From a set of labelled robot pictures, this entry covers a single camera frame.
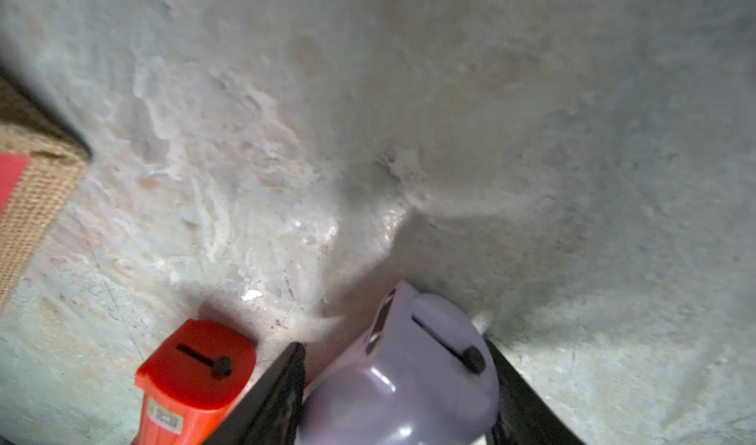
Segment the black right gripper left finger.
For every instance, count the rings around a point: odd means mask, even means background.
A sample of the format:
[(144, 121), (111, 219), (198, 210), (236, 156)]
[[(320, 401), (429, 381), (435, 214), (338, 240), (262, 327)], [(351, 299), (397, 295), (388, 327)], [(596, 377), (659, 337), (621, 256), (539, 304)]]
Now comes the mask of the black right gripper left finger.
[(303, 414), (306, 346), (292, 342), (204, 445), (293, 445)]

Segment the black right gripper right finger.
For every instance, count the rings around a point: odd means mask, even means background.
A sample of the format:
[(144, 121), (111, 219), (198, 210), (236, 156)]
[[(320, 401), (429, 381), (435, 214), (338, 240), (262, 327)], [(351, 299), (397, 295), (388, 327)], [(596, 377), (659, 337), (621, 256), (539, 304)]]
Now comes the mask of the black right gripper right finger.
[(485, 443), (584, 445), (585, 442), (553, 413), (497, 346), (488, 339), (485, 342), (496, 367), (500, 390), (500, 412), (494, 426), (484, 435)]

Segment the purple flashlight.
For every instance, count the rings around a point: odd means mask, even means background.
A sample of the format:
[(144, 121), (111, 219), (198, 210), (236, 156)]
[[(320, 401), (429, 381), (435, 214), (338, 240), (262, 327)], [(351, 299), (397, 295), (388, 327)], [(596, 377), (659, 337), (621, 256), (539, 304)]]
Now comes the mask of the purple flashlight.
[(471, 444), (500, 411), (492, 355), (451, 301), (401, 282), (304, 393), (298, 444)]

